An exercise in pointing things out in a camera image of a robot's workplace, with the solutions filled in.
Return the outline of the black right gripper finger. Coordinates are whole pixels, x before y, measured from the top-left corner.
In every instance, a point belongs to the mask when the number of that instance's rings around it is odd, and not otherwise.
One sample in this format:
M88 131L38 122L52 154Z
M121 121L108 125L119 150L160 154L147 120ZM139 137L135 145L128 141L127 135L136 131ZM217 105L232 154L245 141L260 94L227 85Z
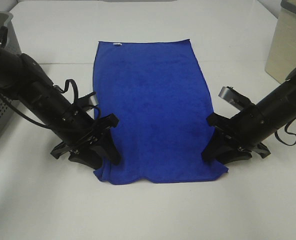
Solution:
M221 164L226 165L232 162L249 160L251 157L252 155L250 152L239 151L230 147L221 147L216 156L216 160Z
M216 128L209 143L202 151L201 157L205 162L210 162L225 152L226 142L224 139L224 134L222 131Z

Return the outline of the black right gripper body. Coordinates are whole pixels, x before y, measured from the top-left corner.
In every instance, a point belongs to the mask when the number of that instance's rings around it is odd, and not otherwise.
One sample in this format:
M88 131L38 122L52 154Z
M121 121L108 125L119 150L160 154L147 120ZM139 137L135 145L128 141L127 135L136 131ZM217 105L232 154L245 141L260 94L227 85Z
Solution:
M232 118L213 112L206 121L209 126L222 131L226 148L256 152L261 158L271 154L262 143L271 135L271 114L268 111L260 107L247 107Z

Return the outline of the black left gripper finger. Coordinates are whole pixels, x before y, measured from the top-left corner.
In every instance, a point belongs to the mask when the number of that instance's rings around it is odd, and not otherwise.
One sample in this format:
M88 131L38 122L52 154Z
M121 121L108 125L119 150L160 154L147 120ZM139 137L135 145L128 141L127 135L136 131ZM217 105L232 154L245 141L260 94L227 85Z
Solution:
M74 163L79 163L88 166L94 170L101 168L103 165L102 158L95 152L82 152L80 154L72 152L68 160Z
M106 158L115 166L121 161L121 155L115 146L110 129L96 135L93 138L90 149L95 151L101 158Z

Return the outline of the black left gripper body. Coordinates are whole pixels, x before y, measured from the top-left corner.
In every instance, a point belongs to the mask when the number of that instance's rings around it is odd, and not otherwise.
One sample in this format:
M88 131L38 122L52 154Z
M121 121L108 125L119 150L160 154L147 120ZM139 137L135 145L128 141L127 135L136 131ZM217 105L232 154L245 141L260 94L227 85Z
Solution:
M90 153L95 152L90 149L93 139L100 133L106 130L117 127L119 119L113 114L101 117L96 120L89 129L79 129L77 132L81 133L81 136L72 144L60 143L57 145L50 154L58 159L61 155L65 153Z

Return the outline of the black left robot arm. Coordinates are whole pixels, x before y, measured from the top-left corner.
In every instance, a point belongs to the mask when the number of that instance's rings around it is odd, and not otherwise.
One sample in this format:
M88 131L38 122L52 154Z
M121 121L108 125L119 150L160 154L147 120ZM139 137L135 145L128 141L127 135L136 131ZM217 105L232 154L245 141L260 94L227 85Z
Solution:
M104 159L114 165L120 163L121 155L110 131L119 120L112 113L101 115L95 95L91 92L79 97L73 79L66 80L61 89L30 56L10 53L0 43L0 98L4 102L20 101L41 121L35 121L35 125L61 139L50 153L55 159L69 153L70 161L94 170Z

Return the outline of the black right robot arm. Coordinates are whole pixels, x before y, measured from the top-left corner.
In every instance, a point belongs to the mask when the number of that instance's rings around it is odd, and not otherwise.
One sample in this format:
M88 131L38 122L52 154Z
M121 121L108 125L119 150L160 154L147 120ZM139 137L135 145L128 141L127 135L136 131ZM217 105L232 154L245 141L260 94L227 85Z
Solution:
M232 118L216 113L206 121L215 131L210 142L201 153L205 162L217 160L221 164L249 160L252 152L266 158L270 155L263 140L271 135L279 139L278 129L289 126L296 120L296 68L286 77L285 82L254 104L249 98L224 86L219 97L239 110Z

